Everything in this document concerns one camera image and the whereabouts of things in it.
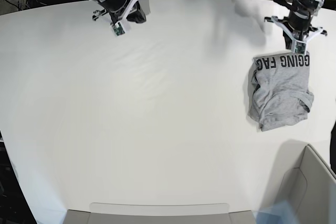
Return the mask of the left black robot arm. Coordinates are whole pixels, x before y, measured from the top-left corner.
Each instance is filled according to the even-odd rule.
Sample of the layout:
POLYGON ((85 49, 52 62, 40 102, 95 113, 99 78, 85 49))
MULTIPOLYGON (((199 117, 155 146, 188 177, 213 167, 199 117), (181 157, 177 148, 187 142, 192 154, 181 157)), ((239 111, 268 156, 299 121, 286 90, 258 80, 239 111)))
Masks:
POLYGON ((323 7, 325 0, 273 0, 286 7, 289 15, 280 19, 277 16, 265 17, 264 21, 273 23, 283 31, 286 49, 305 55, 307 45, 317 35, 328 33, 322 27, 313 27, 311 21, 323 7))

